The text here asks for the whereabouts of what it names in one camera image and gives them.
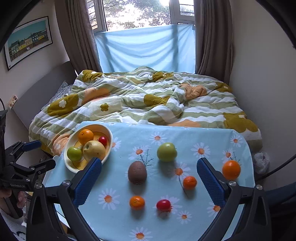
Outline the person left hand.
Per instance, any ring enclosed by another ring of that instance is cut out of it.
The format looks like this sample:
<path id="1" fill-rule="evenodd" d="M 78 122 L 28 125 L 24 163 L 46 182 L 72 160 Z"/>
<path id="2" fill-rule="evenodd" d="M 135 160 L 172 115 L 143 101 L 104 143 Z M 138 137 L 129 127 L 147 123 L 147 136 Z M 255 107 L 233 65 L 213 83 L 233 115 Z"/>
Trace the person left hand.
<path id="1" fill-rule="evenodd" d="M 23 208 L 26 204 L 25 193 L 20 191 L 12 191 L 10 189 L 2 189 L 1 193 L 1 209 L 14 219 L 23 216 Z"/>

